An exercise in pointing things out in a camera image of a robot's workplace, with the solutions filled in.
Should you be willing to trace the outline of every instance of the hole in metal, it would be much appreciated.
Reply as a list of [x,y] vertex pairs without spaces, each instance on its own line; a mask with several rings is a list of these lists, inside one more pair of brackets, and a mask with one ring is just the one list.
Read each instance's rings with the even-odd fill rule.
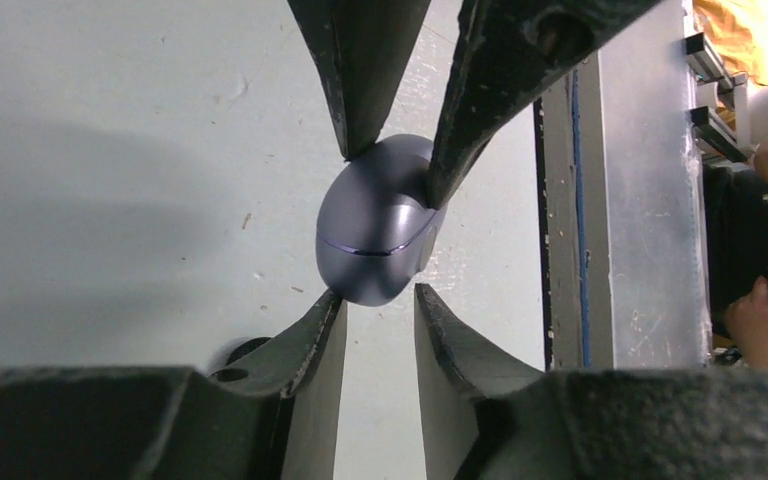
[[249,340],[239,347],[235,348],[229,355],[228,359],[225,361],[225,365],[231,365],[232,363],[236,362],[237,360],[245,357],[246,355],[250,354],[251,352],[257,350],[260,348],[264,343],[272,340],[272,337],[258,337],[254,338],[252,340]]
[[594,41],[590,27],[567,13],[550,13],[537,24],[537,49],[551,65],[577,60]]
[[226,368],[213,374],[213,378],[222,383],[236,382],[248,376],[248,370],[243,370],[242,368]]

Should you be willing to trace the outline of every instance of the white floor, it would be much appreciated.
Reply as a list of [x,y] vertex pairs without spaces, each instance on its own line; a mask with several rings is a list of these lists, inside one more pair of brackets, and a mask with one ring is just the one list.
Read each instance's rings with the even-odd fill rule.
[[[386,133],[433,135],[459,2],[435,0]],[[531,112],[450,205],[423,280],[543,364]],[[0,365],[207,365],[324,287],[342,168],[281,1],[0,0]],[[351,308],[335,478],[424,478],[409,293]]]

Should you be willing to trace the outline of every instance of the worn black metal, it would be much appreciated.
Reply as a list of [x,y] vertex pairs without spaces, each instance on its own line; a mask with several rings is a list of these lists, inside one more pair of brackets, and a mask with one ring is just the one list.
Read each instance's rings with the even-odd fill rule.
[[736,140],[729,133],[731,128],[723,119],[708,106],[696,107],[690,111],[690,121],[697,137],[705,141],[711,148],[732,162],[749,161],[746,154],[737,148]]
[[552,332],[552,285],[549,262],[549,199],[546,195],[546,147],[543,134],[543,99],[534,101],[534,164],[537,170],[537,219],[540,230],[540,284],[543,287],[543,368],[555,363],[555,339]]
[[492,136],[660,0],[464,0],[429,200],[454,195]]
[[429,480],[768,478],[768,373],[543,375],[415,287]]
[[313,56],[340,152],[375,143],[430,0],[288,0]]
[[346,309],[205,378],[191,368],[0,370],[0,479],[333,477]]

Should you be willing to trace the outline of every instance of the purple accent line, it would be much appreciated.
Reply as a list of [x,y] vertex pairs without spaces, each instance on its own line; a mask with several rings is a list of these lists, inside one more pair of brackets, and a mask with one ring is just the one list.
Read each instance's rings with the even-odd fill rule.
[[373,251],[369,251],[369,250],[361,250],[361,249],[358,249],[358,248],[350,247],[348,245],[344,245],[342,243],[332,242],[331,240],[328,240],[323,235],[321,235],[319,233],[319,230],[316,231],[316,238],[322,240],[327,245],[329,245],[329,246],[331,246],[333,248],[336,248],[337,250],[340,250],[341,252],[346,252],[346,253],[349,253],[351,255],[358,255],[358,256],[361,256],[361,257],[389,257],[390,255],[394,255],[394,254],[404,250],[405,248],[408,247],[408,245],[413,243],[413,241],[416,240],[422,234],[422,232],[424,232],[425,229],[428,228],[429,225],[431,225],[431,223],[434,221],[434,219],[437,218],[437,214],[438,213],[440,213],[440,210],[435,210],[434,214],[431,215],[431,218],[429,218],[428,221],[425,222],[425,225],[423,225],[422,228],[419,229],[419,231],[414,233],[411,236],[411,238],[407,239],[407,241],[405,241],[405,243],[403,243],[403,244],[401,244],[401,245],[399,245],[397,247],[391,248],[389,250],[384,250],[382,252],[373,252]]

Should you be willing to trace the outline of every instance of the metal frame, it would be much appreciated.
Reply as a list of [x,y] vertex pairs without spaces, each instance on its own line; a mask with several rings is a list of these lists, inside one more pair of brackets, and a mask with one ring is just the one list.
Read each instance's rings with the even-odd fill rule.
[[734,108],[735,79],[726,70],[722,57],[711,45],[704,33],[696,33],[684,39],[687,63],[697,73],[701,83],[716,83],[720,98],[729,108]]
[[543,97],[544,154],[556,160],[545,182],[557,368],[707,361],[682,7],[662,2]]
[[534,116],[534,143],[535,168],[537,170],[537,215],[540,232],[540,285],[543,292],[543,371],[550,371],[554,368],[554,335],[552,331],[552,283],[549,271],[546,266],[549,265],[549,215],[548,199],[546,194],[546,168],[547,165],[557,166],[558,163],[553,159],[552,162],[546,160],[545,132],[543,122],[543,99],[538,98],[532,105],[532,115]]
[[696,136],[716,152],[733,162],[745,162],[749,158],[738,148],[737,139],[722,118],[709,106],[690,111]]

